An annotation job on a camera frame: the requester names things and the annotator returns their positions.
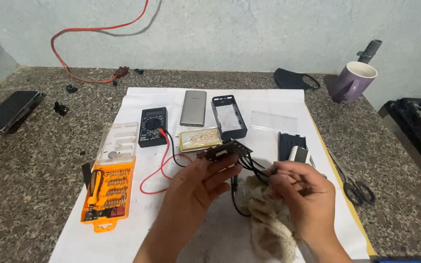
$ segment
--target screwdriver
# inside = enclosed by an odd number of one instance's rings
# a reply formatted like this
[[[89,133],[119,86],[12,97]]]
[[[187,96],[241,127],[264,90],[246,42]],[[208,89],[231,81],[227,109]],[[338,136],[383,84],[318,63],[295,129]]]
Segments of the screwdriver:
[[[94,219],[94,205],[98,201],[97,192],[101,179],[102,170],[95,169],[94,171],[92,171],[92,177],[90,178],[89,188],[87,189],[89,191],[89,198],[87,199],[87,204],[89,204],[89,210],[86,212],[84,221],[90,221]]]

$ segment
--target yellow screwdriver handle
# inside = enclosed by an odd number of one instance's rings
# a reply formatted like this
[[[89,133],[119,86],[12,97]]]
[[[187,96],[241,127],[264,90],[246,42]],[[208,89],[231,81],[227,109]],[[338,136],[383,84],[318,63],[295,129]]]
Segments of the yellow screwdriver handle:
[[[87,204],[95,205],[98,201],[97,199],[97,191],[100,184],[100,180],[102,179],[102,170],[94,170],[92,171],[92,177],[90,178],[90,185],[89,185],[89,198],[87,199]]]

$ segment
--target hand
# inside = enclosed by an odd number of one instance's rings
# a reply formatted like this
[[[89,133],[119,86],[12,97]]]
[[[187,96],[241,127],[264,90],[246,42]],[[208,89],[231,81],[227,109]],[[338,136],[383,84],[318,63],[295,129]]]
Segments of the hand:
[[[225,182],[240,173],[238,157],[217,162],[195,159],[170,181],[157,219],[139,249],[135,263],[175,262],[181,249],[202,223],[220,194],[230,190]]]
[[[289,207],[295,233],[321,262],[351,262],[334,231],[334,185],[309,164],[278,161],[274,165],[277,174],[270,177],[270,185]]]

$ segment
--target mug handle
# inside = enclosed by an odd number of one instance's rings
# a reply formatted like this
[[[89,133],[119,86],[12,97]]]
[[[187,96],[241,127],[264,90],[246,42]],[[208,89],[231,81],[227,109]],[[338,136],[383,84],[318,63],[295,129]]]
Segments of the mug handle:
[[[350,85],[350,88],[348,89],[348,91],[342,96],[342,101],[346,101],[348,98],[353,96],[359,84],[360,84],[360,81],[354,80],[352,82],[352,85]]]

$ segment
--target smartphone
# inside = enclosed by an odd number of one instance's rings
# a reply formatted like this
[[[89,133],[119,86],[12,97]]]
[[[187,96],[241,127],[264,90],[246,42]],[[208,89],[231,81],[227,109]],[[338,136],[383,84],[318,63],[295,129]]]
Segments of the smartphone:
[[[304,162],[313,166],[311,164],[310,158],[311,158],[310,151],[303,149],[302,147],[294,146],[292,148],[292,151],[290,152],[289,160],[297,161],[297,162]]]
[[[0,104],[0,133],[5,133],[18,120],[24,117],[38,98],[38,91],[16,91]]]
[[[207,92],[187,90],[184,95],[181,126],[204,127]]]

